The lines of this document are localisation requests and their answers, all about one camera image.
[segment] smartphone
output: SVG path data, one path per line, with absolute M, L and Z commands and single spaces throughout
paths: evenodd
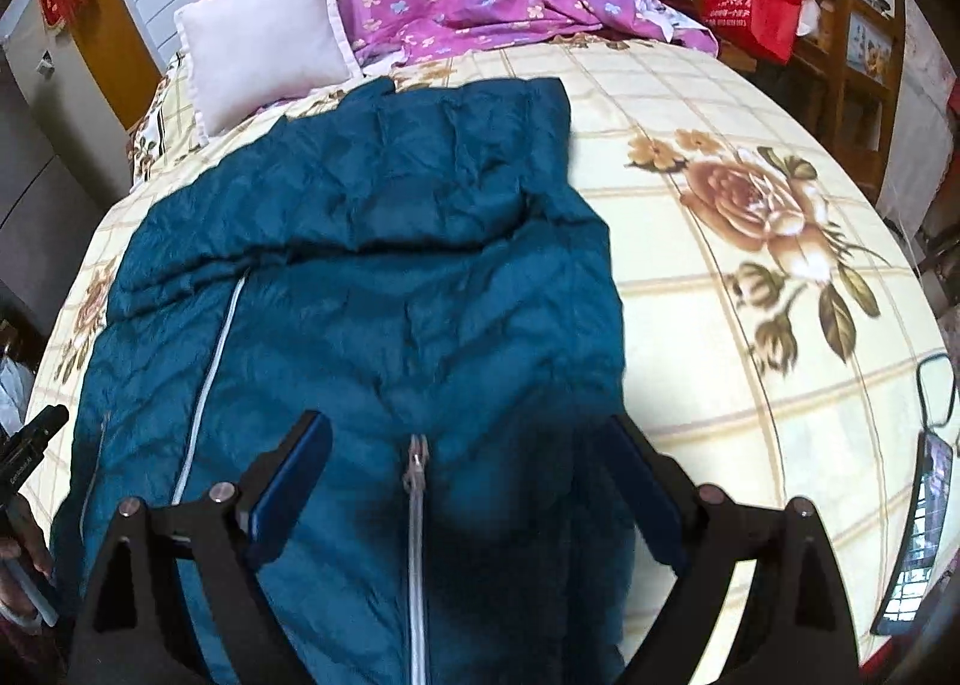
M 933 431 L 921 431 L 904 540 L 871 628 L 877 636 L 904 634 L 917 616 L 940 547 L 952 469 L 950 445 Z

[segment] white zipper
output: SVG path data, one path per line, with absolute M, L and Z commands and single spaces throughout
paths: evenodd
M 197 438 L 200 436 L 200 421 L 203 420 L 203 410 L 206 407 L 206 398 L 210 394 L 210 388 L 213 387 L 213 380 L 216 378 L 217 369 L 220 368 L 220 359 L 224 356 L 224 345 L 227 344 L 227 336 L 230 332 L 230 325 L 233 324 L 233 316 L 237 311 L 237 301 L 240 300 L 240 293 L 243 292 L 244 284 L 247 283 L 247 273 L 237 281 L 233 286 L 233 295 L 230 297 L 230 305 L 227 309 L 227 316 L 224 318 L 223 327 L 220 329 L 220 335 L 217 337 L 217 346 L 213 351 L 213 360 L 210 361 L 210 367 L 206 370 L 206 377 L 203 379 L 203 387 L 200 388 L 200 397 L 197 399 L 197 405 L 193 410 L 193 421 L 190 423 L 190 439 L 187 442 L 186 458 L 181 467 L 179 479 L 174 486 L 174 494 L 170 500 L 170 506 L 176 506 L 184 499 L 184 490 L 186 490 L 187 479 L 190 479 L 190 469 L 193 468 L 193 458 L 197 452 Z
M 100 472 L 100 455 L 104 452 L 104 439 L 107 437 L 107 425 L 110 421 L 110 412 L 104 415 L 100 423 L 100 441 L 97 443 L 97 458 L 93 461 L 93 475 L 90 477 L 90 484 L 86 487 L 86 495 L 83 496 L 83 506 L 80 507 L 80 546 L 86 546 L 83 539 L 83 526 L 86 523 L 86 510 L 90 506 L 90 496 L 93 495 L 93 485 L 97 483 L 97 474 Z
M 426 685 L 426 617 L 424 614 L 424 493 L 430 450 L 426 436 L 411 436 L 403 489 L 410 494 L 407 528 L 407 586 L 410 609 L 410 685 Z

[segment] rose print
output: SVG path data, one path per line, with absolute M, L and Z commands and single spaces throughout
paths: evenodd
M 83 366 L 97 332 L 107 325 L 107 295 L 113 284 L 115 266 L 116 260 L 111 260 L 106 265 L 98 265 L 91 274 L 74 319 L 73 335 L 54 370 L 54 379 L 60 383 L 66 383 L 73 372 Z
M 769 311 L 792 289 L 784 306 L 755 329 L 749 354 L 757 372 L 786 375 L 797 364 L 800 344 L 790 310 L 810 290 L 819 292 L 818 314 L 827 346 L 847 362 L 856 349 L 857 327 L 836 281 L 866 316 L 877 318 L 880 305 L 869 284 L 851 267 L 851 252 L 859 250 L 889 263 L 872 250 L 851 244 L 840 225 L 829 220 L 827 199 L 808 161 L 795 156 L 781 159 L 765 146 L 757 147 L 757 153 L 738 149 L 734 160 L 724 156 L 722 143 L 709 133 L 678 130 L 675 138 L 684 150 L 697 153 L 694 159 L 674 163 L 674 169 L 685 170 L 682 205 L 715 236 L 747 253 L 766 250 L 776 265 L 770 269 L 746 260 L 735 273 L 724 276 L 736 306 Z M 635 164 L 645 169 L 658 165 Z

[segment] black metal frame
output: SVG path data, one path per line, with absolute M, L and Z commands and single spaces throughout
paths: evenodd
M 66 425 L 69 412 L 66 407 L 45 407 L 11 439 L 0 443 L 0 538 L 16 539 L 7 504 L 19 492 L 27 477 L 43 460 L 50 440 Z M 30 599 L 42 620 L 54 626 L 59 619 L 59 599 L 53 586 L 34 568 L 26 551 L 16 560 L 0 563 L 6 568 Z
M 677 574 L 617 685 L 686 685 L 707 648 L 733 568 L 748 560 L 757 568 L 718 685 L 859 681 L 843 580 L 811 501 L 794 498 L 777 511 L 741 506 L 714 485 L 698 488 L 627 417 L 608 422 L 598 443 L 654 558 Z M 645 494 L 644 487 L 661 492 Z M 680 546 L 664 548 L 658 543 L 664 533 Z
M 923 394 L 920 394 L 920 400 L 923 401 Z M 947 450 L 950 455 L 953 455 L 953 450 L 950 448 L 950 445 L 947 444 L 940 436 L 934 434 L 933 431 L 929 429 L 923 429 L 920 431 L 917 442 L 917 461 L 914 468 L 914 480 L 913 480 L 913 491 L 910 496 L 910 506 L 909 511 L 906 516 L 906 526 L 904 527 L 904 537 L 901 539 L 901 546 L 899 546 L 899 551 L 896 553 L 896 561 L 894 561 L 894 570 L 890 575 L 890 581 L 887 584 L 887 589 L 883 594 L 883 600 L 880 602 L 880 608 L 877 610 L 877 616 L 874 618 L 874 622 L 871 625 L 870 631 L 872 634 L 877 636 L 898 636 L 901 634 L 909 633 L 912 629 L 914 621 L 891 621 L 887 620 L 885 617 L 885 610 L 887 605 L 889 605 L 891 598 L 893 597 L 894 589 L 896 589 L 896 583 L 899 580 L 899 575 L 904 569 L 904 559 L 906 558 L 907 551 L 909 551 L 910 546 L 913 542 L 913 521 L 917 514 L 917 507 L 920 503 L 920 487 L 923 485 L 923 479 L 925 478 L 925 473 L 923 472 L 923 465 L 925 464 L 926 458 L 926 441 L 928 438 L 936 439 L 942 445 L 944 450 Z M 937 543 L 937 548 L 939 549 L 941 542 Z
M 242 683 L 312 685 L 256 571 L 280 556 L 332 446 L 328 420 L 301 415 L 236 485 L 150 508 L 124 498 L 110 522 L 74 629 L 68 682 L 208 685 L 176 561 L 193 560 Z
M 599 453 L 655 559 L 677 574 L 664 609 L 617 685 L 685 685 L 707 646 L 733 568 L 757 561 L 723 685 L 858 682 L 856 636 L 843 582 L 816 509 L 777 511 L 696 487 L 627 417 L 596 431 Z M 208 685 L 176 559 L 196 562 L 214 623 L 243 685 L 313 679 L 254 574 L 280 555 L 323 470 L 332 436 L 306 412 L 238 485 L 218 482 L 195 503 L 152 509 L 125 498 L 89 580 L 70 659 L 70 685 Z

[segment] bed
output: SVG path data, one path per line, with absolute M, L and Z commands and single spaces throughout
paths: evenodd
M 610 227 L 627 411 L 695 482 L 715 482 L 745 503 L 813 498 L 846 580 L 861 659 L 868 658 L 883 641 L 870 627 L 910 506 L 920 423 L 915 369 L 943 348 L 909 264 L 803 127 L 707 54 L 581 33 L 411 65 L 392 78 L 409 91 L 551 75 L 563 80 L 572 106 L 570 183 Z M 174 59 L 143 129 L 136 160 L 143 184 L 93 236 L 40 366 L 31 416 L 47 404 L 76 412 L 112 277 L 150 207 L 280 116 L 325 113 L 349 89 L 267 109 L 200 148 L 184 66 Z M 765 176 L 771 164 L 790 180 Z M 785 226 L 744 199 L 747 183 L 760 190 L 753 198 L 784 209 L 803 230 L 778 236 Z M 956 431 L 954 417 L 944 438 Z M 67 492 L 71 437 L 72 421 L 25 487 L 47 532 Z M 960 516 L 949 514 L 935 576 L 958 545 Z M 734 576 L 697 682 L 719 674 L 749 579 L 749 568 Z M 669 570 L 639 546 L 626 655 L 671 584 Z

